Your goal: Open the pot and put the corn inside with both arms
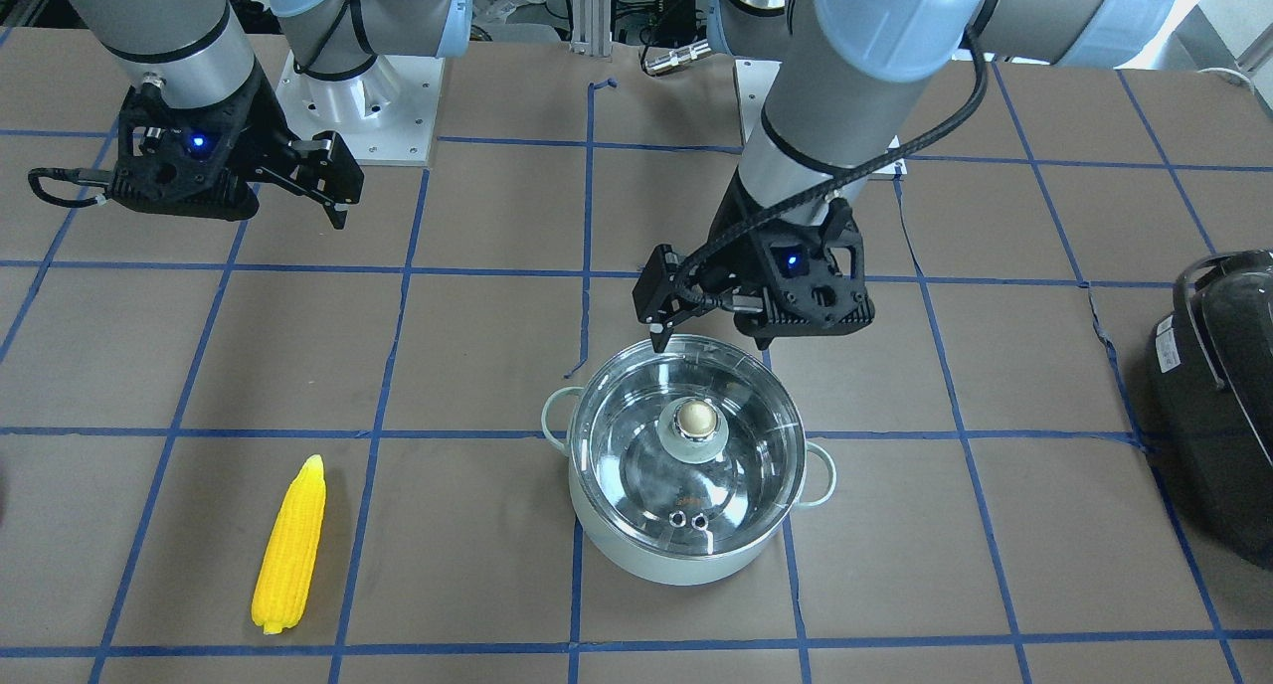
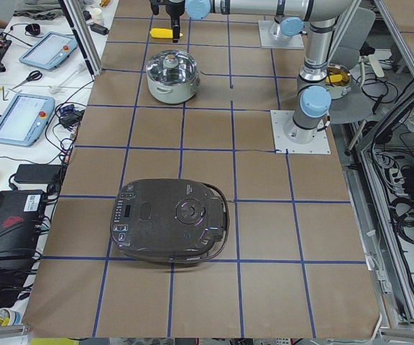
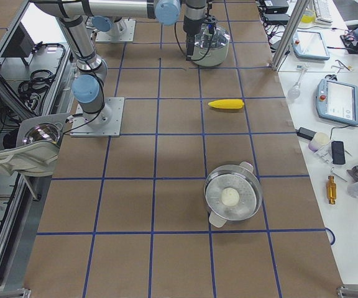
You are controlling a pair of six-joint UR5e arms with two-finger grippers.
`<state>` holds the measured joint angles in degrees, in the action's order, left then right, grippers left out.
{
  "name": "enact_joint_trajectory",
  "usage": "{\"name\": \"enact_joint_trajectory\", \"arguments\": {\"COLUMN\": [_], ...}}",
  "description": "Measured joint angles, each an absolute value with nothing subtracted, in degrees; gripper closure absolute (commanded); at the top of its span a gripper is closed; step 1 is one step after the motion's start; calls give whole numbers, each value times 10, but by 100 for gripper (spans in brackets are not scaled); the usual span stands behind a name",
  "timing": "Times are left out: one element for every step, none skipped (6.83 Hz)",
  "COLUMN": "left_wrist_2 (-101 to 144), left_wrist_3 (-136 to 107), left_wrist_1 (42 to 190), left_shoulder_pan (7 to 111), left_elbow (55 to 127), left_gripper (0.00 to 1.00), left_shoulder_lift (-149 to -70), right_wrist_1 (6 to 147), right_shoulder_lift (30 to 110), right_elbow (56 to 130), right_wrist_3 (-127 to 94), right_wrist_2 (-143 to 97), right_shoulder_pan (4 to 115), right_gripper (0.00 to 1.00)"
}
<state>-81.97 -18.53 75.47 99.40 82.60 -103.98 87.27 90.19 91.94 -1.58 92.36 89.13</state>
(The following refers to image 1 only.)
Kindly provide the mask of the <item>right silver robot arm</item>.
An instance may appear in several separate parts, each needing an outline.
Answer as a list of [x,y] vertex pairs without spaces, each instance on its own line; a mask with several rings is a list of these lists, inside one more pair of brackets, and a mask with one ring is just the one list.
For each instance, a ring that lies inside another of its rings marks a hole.
[[349,134],[405,116],[391,60],[458,59],[472,0],[269,0],[320,127],[292,131],[230,0],[69,0],[127,73],[109,169],[38,167],[38,199],[244,222],[255,183],[309,199],[341,231],[364,173]]

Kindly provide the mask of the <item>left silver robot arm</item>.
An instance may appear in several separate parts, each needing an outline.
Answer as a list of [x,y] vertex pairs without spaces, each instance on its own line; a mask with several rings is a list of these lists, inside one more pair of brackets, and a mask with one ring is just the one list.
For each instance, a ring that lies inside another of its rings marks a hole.
[[728,311],[759,349],[868,326],[855,195],[877,169],[973,117],[987,53],[1119,68],[1174,0],[710,0],[708,45],[777,60],[705,245],[651,251],[633,290],[663,352],[682,322]]

